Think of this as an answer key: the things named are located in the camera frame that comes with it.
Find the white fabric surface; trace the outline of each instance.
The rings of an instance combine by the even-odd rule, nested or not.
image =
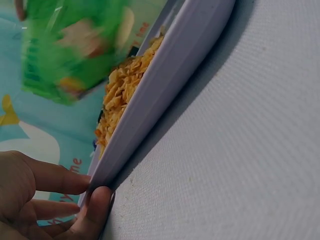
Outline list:
[[[105,240],[319,240],[320,1],[238,0],[130,171]]]

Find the green package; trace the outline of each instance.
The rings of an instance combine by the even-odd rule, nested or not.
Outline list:
[[[114,66],[128,0],[29,0],[22,43],[23,89],[69,105]]]

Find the fingernail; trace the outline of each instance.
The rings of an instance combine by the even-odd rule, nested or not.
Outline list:
[[[84,175],[84,174],[82,174],[81,176],[82,176],[83,179],[85,179],[88,183],[90,182],[91,176],[89,176],[89,175]]]

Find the finger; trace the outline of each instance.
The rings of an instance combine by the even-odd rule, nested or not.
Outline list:
[[[0,239],[28,240],[17,230],[0,221]]]
[[[24,1],[23,0],[14,0],[15,11],[20,21],[26,19],[26,12],[24,10]]]
[[[37,220],[50,220],[77,214],[80,208],[75,203],[47,200],[31,200]]]
[[[98,187],[91,195],[85,216],[79,214],[77,221],[68,231],[57,236],[57,240],[98,239],[108,216],[112,192],[105,186]]]
[[[33,172],[38,191],[79,195],[89,186],[90,177],[87,175],[71,172],[60,165],[34,160],[23,153],[14,154],[20,154]]]
[[[54,238],[55,236],[68,231],[69,228],[75,223],[75,221],[76,218],[59,224],[41,226],[41,229],[49,234],[52,238]]]

